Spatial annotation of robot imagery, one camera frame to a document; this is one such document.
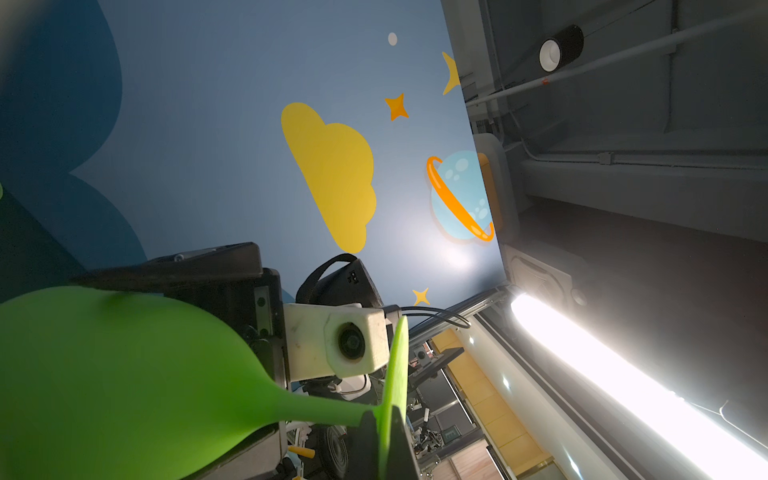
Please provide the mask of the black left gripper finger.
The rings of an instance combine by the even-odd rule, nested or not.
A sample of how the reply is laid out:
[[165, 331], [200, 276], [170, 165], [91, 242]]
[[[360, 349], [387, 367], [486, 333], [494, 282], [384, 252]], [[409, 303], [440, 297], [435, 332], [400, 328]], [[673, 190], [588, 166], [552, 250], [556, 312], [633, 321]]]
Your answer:
[[349, 431], [349, 464], [346, 478], [352, 480], [421, 478], [409, 426], [397, 407], [392, 408], [388, 425], [377, 426], [373, 411]]

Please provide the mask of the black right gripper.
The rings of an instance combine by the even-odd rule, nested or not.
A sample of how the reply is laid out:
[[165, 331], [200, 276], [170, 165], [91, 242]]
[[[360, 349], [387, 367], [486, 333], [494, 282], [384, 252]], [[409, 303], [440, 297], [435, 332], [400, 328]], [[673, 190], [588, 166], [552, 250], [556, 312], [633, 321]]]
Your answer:
[[[223, 320], [248, 344], [269, 377], [288, 387], [282, 289], [274, 269], [263, 270], [253, 242], [176, 253], [137, 265], [76, 276], [78, 286], [113, 291], [174, 291], [171, 297]], [[287, 468], [286, 424], [267, 425], [191, 479], [281, 479]]]

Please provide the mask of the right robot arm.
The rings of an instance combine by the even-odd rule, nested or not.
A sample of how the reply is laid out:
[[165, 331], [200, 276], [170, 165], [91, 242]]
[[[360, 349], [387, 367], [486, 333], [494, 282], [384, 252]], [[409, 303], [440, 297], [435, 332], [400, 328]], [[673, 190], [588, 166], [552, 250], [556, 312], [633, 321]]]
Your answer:
[[339, 254], [317, 267], [296, 297], [281, 296], [280, 277], [266, 268], [253, 242], [181, 252], [142, 264], [88, 271], [78, 286], [160, 294], [215, 317], [228, 346], [213, 359], [223, 379], [235, 368], [256, 369], [254, 395], [241, 401], [260, 422], [244, 441], [290, 422], [356, 427], [374, 415], [327, 390], [332, 380], [367, 376], [390, 359], [398, 308], [384, 305], [362, 261]]

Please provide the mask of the green wine glass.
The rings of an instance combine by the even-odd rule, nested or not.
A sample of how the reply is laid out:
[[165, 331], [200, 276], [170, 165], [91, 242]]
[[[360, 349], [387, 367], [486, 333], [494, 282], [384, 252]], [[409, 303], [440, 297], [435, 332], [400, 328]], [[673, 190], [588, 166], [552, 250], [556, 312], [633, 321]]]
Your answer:
[[181, 479], [281, 421], [357, 427], [375, 419], [383, 476], [405, 415], [400, 325], [377, 407], [279, 386], [212, 314], [143, 293], [65, 286], [1, 306], [5, 479]]

